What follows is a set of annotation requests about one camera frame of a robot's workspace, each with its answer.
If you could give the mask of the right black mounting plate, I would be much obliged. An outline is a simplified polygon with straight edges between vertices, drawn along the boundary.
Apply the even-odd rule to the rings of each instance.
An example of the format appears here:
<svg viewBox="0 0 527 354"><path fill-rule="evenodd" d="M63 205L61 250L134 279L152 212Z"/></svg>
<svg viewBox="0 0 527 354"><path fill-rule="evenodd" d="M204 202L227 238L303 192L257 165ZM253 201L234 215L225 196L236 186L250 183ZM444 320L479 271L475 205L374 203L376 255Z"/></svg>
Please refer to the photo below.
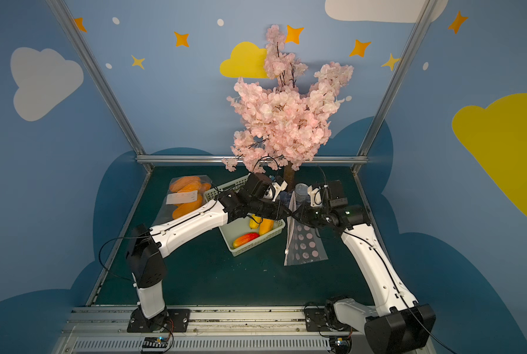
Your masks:
<svg viewBox="0 0 527 354"><path fill-rule="evenodd" d="M345 305L321 307L306 305L303 308L306 330L308 332L350 333L353 330L363 331L365 315L356 308Z"/></svg>

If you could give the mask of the small circuit board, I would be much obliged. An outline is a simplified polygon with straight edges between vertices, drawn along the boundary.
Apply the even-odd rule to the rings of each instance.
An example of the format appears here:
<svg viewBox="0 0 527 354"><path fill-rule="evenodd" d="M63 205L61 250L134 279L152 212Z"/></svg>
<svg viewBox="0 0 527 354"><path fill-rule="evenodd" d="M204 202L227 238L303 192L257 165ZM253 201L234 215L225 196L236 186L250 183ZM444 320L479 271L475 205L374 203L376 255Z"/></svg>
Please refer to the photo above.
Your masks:
<svg viewBox="0 0 527 354"><path fill-rule="evenodd" d="M142 341L141 353L165 353L169 349L169 338L166 336L145 337Z"/></svg>

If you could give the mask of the red orange mango front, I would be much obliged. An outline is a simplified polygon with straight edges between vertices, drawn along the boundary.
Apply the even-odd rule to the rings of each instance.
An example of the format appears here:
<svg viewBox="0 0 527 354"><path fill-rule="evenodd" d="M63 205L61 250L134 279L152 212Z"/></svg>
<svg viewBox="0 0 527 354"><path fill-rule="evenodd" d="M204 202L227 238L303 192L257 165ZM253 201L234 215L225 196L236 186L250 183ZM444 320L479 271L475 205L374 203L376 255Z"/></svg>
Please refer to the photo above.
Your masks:
<svg viewBox="0 0 527 354"><path fill-rule="evenodd" d="M260 235L257 232L250 232L245 235L242 235L241 237L238 237L233 241L232 248L237 249L259 237Z"/></svg>

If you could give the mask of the orange yellow mango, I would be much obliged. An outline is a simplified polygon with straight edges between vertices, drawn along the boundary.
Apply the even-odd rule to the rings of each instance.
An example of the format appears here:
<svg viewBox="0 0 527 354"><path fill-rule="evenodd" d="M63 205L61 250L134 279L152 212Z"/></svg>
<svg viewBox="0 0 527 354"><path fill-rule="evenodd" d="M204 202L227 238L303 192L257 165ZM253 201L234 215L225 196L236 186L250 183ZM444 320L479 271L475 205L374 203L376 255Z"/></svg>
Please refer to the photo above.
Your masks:
<svg viewBox="0 0 527 354"><path fill-rule="evenodd" d="M275 225L275 222L273 220L264 218L260 222L259 235L265 235L265 234L269 233L270 231L273 230L274 225Z"/></svg>

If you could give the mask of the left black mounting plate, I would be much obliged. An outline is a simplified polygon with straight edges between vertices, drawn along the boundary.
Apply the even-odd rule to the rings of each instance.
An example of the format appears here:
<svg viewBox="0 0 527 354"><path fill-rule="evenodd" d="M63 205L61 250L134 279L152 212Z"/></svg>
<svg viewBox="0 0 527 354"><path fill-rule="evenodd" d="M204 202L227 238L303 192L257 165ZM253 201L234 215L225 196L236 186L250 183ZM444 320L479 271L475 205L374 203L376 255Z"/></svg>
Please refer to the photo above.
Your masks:
<svg viewBox="0 0 527 354"><path fill-rule="evenodd" d="M138 307L130 316L127 327L128 333L154 333L171 332L185 333L191 315L190 309L170 308L164 309L161 313L151 319L145 317L142 308Z"/></svg>

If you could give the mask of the white perforated plastic basket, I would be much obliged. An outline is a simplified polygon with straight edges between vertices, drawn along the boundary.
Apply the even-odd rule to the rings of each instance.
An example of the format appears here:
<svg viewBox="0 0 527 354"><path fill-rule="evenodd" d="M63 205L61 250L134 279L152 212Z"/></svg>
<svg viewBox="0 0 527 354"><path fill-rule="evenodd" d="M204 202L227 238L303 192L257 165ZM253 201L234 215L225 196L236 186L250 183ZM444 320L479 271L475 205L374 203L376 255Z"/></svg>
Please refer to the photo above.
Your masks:
<svg viewBox="0 0 527 354"><path fill-rule="evenodd" d="M213 187L203 193L203 202L216 199L219 193L224 191L233 190L237 192L247 180L248 175L245 175L228 183ZM260 234L260 224L254 229L252 226L254 226L254 220L249 215L248 217L236 219L218 228L227 248L234 257L279 235L285 227L285 221L274 221L272 228L265 234Z"/></svg>

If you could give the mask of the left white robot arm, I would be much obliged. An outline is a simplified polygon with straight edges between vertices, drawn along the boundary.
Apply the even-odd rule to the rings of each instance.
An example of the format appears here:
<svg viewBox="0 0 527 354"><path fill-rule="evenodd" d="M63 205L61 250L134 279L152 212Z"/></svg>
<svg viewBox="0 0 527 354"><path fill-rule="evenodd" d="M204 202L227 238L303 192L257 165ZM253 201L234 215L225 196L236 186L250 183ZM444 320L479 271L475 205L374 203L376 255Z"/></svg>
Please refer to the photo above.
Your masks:
<svg viewBox="0 0 527 354"><path fill-rule="evenodd" d="M251 173L239 189L220 192L215 199L182 217L151 228L137 226L132 231L125 259L139 303L130 316L127 332L171 331L162 287L167 274L166 257L188 241L239 218L252 215L272 221L287 218L291 211L279 198L287 187L288 182L281 177L273 181L263 173Z"/></svg>

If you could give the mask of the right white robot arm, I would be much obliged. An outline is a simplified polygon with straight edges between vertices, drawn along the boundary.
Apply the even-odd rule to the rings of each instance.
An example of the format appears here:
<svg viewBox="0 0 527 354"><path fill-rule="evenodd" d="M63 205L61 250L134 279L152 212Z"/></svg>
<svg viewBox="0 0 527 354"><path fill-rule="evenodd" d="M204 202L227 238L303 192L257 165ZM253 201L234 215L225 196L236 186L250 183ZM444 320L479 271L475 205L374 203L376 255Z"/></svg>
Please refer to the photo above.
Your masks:
<svg viewBox="0 0 527 354"><path fill-rule="evenodd" d="M349 296L328 299L315 325L318 332L359 333L372 353L434 353L436 315L403 284L375 233L363 206L348 203L340 181L314 184L309 199L294 212L296 221L340 234L370 289L373 305Z"/></svg>

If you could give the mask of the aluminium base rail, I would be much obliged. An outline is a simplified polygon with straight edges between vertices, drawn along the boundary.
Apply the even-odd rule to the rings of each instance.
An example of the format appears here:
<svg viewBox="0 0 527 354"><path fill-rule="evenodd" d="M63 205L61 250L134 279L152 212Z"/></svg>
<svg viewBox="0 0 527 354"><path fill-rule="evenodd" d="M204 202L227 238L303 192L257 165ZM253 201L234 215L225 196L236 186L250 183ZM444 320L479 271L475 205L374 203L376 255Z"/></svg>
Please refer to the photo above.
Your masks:
<svg viewBox="0 0 527 354"><path fill-rule="evenodd" d="M75 308L54 353L141 353L145 337L166 336L165 353L371 353L359 333L306 330L304 306L173 306L190 309L185 333L128 333L132 308Z"/></svg>

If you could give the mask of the clear pink-dotted zip bag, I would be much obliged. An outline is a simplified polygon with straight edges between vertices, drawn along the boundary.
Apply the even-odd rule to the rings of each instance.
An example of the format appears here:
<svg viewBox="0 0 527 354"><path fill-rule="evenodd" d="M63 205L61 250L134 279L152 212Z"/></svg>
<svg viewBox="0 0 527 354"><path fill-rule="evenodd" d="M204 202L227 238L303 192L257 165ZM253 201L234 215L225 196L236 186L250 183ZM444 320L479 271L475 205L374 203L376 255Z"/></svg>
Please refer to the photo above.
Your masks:
<svg viewBox="0 0 527 354"><path fill-rule="evenodd" d="M294 212L302 206L309 206L309 200L297 204L295 194L289 209ZM285 246L284 266L299 266L307 263L315 263L328 259L326 250L319 237L319 232L292 217L287 218L287 242Z"/></svg>

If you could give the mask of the black mounting plate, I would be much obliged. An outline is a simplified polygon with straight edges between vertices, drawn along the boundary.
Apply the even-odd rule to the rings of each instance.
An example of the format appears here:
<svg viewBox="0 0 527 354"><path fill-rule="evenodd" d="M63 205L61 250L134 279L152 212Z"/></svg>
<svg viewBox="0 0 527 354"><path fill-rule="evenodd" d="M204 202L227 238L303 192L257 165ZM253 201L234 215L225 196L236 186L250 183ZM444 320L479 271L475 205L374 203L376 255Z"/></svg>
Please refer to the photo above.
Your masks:
<svg viewBox="0 0 527 354"><path fill-rule="evenodd" d="M306 330L308 332L350 333L353 330L363 331L365 315L356 308L345 305L321 307L306 305L303 308Z"/></svg>
<svg viewBox="0 0 527 354"><path fill-rule="evenodd" d="M154 333L171 332L185 333L191 315L190 309L170 308L164 309L161 313L151 319L145 317L142 308L138 307L130 316L127 327L128 333Z"/></svg>

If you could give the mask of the pink cherry blossom tree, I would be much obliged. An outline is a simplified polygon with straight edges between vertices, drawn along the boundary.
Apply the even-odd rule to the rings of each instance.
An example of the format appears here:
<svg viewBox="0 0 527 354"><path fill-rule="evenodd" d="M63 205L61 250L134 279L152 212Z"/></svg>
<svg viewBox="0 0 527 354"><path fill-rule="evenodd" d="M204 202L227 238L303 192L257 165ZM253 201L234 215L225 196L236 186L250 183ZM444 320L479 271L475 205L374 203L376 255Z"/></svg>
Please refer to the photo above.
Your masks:
<svg viewBox="0 0 527 354"><path fill-rule="evenodd" d="M250 173L261 173L269 166L282 172L288 189L293 190L296 171L330 140L330 119L340 109L338 95L349 84L354 68L326 63L315 72L316 83L302 94L297 81L308 67L294 53L285 51L287 39L278 25L267 29L263 69L269 79L278 82L275 88L243 79L234 85L237 95L228 101L241 116L244 129L235 132L233 156L222 162L229 172L239 163Z"/></svg>

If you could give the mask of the clear blue-zip bag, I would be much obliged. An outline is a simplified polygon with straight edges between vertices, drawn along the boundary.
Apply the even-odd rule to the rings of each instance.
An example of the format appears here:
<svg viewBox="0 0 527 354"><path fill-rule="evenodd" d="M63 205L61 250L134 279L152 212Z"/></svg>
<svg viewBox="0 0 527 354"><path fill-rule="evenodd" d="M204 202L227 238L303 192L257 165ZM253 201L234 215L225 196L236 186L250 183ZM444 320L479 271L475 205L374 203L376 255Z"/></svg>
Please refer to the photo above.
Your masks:
<svg viewBox="0 0 527 354"><path fill-rule="evenodd" d="M213 185L211 178L208 177L207 175L196 175L196 176L198 176L201 179L201 183L210 183L211 185ZM163 202L161 203L161 207L159 208L157 216L154 219L153 225L164 224L169 221L173 221L172 213L180 204L189 203L189 202L197 200L197 195L200 194L198 192L189 192L189 193L171 193L170 192L171 183L175 182L176 180L182 177L172 178L170 180L170 184L169 184L166 196L164 197ZM203 198L203 205L204 205L205 204L204 193L200 195Z"/></svg>

